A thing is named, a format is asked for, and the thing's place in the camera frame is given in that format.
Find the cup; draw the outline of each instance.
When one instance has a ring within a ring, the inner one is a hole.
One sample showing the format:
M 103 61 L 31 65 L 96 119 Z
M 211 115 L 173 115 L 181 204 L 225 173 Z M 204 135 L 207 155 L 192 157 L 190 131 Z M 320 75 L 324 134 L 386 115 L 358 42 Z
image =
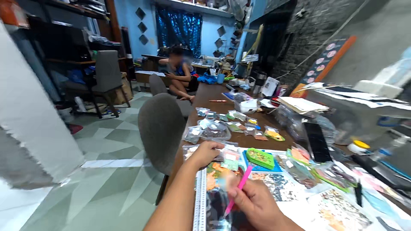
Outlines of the cup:
M 224 75 L 224 74 L 218 74 L 217 75 L 217 83 L 218 84 L 222 84 L 223 82 L 224 82 L 224 78 L 225 78 L 226 76 Z

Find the pen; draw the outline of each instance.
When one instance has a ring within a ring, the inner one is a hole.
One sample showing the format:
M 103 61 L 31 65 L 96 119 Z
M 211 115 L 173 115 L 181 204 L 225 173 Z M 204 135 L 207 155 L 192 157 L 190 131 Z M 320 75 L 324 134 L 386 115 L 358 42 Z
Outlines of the pen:
M 252 169 L 253 169 L 253 166 L 251 166 L 251 165 L 249 165 L 247 167 L 247 170 L 245 171 L 244 175 L 242 176 L 242 179 L 241 179 L 240 183 L 238 184 L 237 188 L 242 190 L 242 187 L 245 185 L 245 182 L 247 181 L 248 176 L 250 176 L 250 173 L 251 173 Z M 230 200 L 229 205 L 227 206 L 223 217 L 226 217 L 231 212 L 231 209 L 233 208 L 233 206 L 234 206 L 234 201 Z

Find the smartphone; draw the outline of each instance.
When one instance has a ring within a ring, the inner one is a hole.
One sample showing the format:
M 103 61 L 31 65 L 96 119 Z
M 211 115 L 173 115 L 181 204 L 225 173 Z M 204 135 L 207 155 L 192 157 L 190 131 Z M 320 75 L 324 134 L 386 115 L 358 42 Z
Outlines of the smartphone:
M 318 163 L 332 161 L 321 127 L 318 124 L 308 122 L 302 124 L 307 136 L 308 149 L 314 161 Z

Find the bottle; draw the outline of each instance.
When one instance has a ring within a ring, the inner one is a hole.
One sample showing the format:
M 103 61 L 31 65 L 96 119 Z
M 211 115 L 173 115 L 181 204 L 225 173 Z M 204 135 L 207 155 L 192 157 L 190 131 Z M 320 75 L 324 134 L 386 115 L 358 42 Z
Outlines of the bottle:
M 374 160 L 374 161 L 377 161 L 377 160 L 381 160 L 381 159 L 383 159 L 387 156 L 391 156 L 392 154 L 395 153 L 396 149 L 404 146 L 409 139 L 410 139 L 409 136 L 402 136 L 402 137 L 399 137 L 399 138 L 393 140 L 390 143 L 389 147 L 380 148 L 377 151 L 375 151 L 372 154 L 371 159 Z

